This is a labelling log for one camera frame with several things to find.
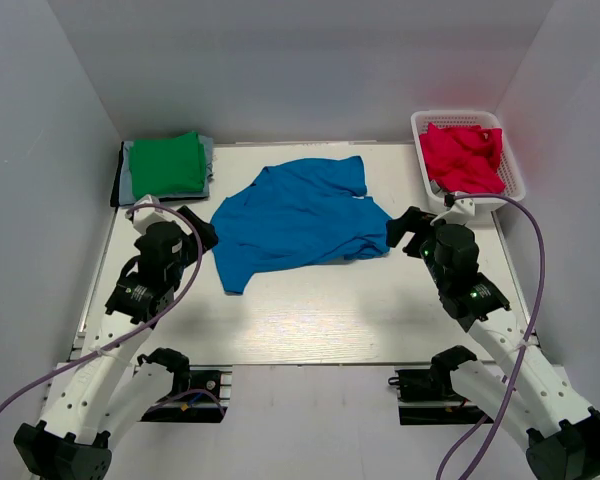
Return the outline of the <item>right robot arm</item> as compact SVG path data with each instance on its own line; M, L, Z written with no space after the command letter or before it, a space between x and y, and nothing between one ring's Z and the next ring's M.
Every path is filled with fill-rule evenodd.
M504 374L498 379L473 352L456 346L432 358L433 390L474 403L492 419L493 431L504 429L516 441L536 478L600 476L600 410L556 372L504 294L480 272L475 235L460 214L410 207L386 224L390 248L412 235L404 253L423 260L446 313Z

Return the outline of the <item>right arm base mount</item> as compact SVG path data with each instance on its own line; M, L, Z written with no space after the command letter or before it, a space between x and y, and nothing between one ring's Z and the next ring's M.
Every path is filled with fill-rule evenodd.
M484 415L474 403L434 380L428 369L397 369L387 383L397 394L401 426L473 425Z

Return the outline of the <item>blue t-shirt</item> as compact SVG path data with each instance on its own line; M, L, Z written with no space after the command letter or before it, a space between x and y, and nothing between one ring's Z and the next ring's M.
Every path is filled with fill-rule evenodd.
M258 273L384 256L389 219L368 194L360 156L267 166L211 219L222 287L240 295Z

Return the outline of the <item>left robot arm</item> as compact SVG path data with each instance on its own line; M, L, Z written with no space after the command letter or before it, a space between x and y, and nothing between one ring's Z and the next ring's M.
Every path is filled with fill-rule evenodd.
M188 358L159 347L140 347L158 321L191 287L189 266L218 243L214 227L188 207L151 203L129 212L137 250L121 268L88 354L34 425L22 424L14 445L41 479L102 479L114 446L156 403L179 399L191 387Z

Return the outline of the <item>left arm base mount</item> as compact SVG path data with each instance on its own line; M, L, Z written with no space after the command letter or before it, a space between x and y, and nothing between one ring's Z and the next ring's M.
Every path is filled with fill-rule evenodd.
M141 418L144 423L219 424L229 408L232 368L191 367L173 391Z

